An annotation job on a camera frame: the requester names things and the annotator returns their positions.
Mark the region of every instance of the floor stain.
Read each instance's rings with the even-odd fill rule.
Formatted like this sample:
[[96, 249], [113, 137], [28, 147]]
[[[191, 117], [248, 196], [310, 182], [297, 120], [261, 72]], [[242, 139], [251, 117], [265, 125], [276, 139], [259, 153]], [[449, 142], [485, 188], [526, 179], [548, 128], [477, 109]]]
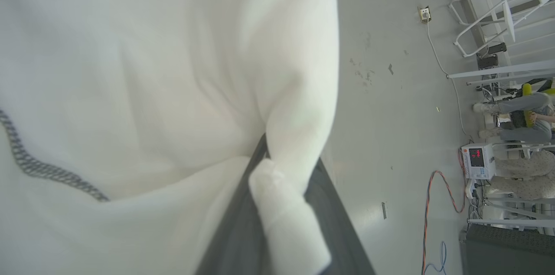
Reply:
[[366, 36], [366, 42], [364, 44], [364, 47], [365, 47], [366, 50], [369, 50], [370, 49], [370, 38], [372, 36], [370, 35], [370, 32], [366, 32], [366, 35], [367, 35]]
[[[361, 63], [355, 63], [355, 61], [352, 58], [351, 58], [350, 62], [351, 62], [352, 65], [355, 65], [355, 66], [358, 65], [359, 67], [361, 66]], [[368, 69], [366, 69], [366, 70], [360, 69], [360, 70], [355, 71], [355, 75], [357, 77], [360, 77], [363, 80], [362, 85], [365, 88], [368, 88], [369, 86], [372, 85], [371, 74], [375, 74], [375, 73], [376, 72], [374, 72], [373, 70], [368, 70]]]

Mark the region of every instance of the gray pants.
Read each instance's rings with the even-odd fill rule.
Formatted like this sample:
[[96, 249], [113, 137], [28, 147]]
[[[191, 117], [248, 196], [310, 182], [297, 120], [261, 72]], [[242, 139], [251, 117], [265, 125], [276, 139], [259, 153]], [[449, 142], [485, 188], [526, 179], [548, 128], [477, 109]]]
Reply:
[[[501, 113], [531, 110], [540, 115], [550, 115], [549, 105], [551, 105], [551, 97], [544, 93], [533, 93], [532, 95], [514, 98], [510, 101], [502, 101], [498, 105]], [[531, 128], [504, 129], [499, 136], [504, 141], [545, 143], [551, 141], [551, 123], [536, 120], [535, 125]]]

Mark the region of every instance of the white device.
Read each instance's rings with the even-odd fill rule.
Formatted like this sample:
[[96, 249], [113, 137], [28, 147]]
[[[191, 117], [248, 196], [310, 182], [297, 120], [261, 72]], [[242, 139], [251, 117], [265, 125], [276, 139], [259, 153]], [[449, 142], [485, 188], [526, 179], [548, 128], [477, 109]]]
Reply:
[[466, 178], [491, 180], [496, 172], [492, 144], [468, 144], [461, 147], [460, 150]]

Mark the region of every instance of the wall outlet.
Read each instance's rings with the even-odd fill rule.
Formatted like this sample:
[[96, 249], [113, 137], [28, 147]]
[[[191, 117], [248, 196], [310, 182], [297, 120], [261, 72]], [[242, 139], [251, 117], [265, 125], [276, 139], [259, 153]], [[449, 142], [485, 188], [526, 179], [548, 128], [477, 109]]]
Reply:
[[428, 24], [428, 22], [432, 21], [432, 13], [430, 13], [430, 6], [426, 6], [424, 8], [418, 7], [418, 14], [420, 15], [420, 22], [424, 24]]
[[476, 180], [470, 180], [468, 184], [466, 184], [466, 189], [464, 190], [464, 192], [466, 193], [466, 198], [468, 199], [474, 198], [472, 196], [472, 192], [476, 190], [476, 188], [474, 187], [474, 184], [476, 184]]

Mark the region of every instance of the white fabric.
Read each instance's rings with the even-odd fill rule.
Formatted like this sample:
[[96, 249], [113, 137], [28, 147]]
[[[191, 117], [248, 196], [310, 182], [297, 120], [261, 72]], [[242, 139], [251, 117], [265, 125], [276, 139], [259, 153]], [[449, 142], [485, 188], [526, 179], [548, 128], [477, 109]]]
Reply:
[[337, 95], [336, 0], [0, 0], [0, 273], [194, 273], [248, 156], [279, 275], [330, 261], [302, 198]]

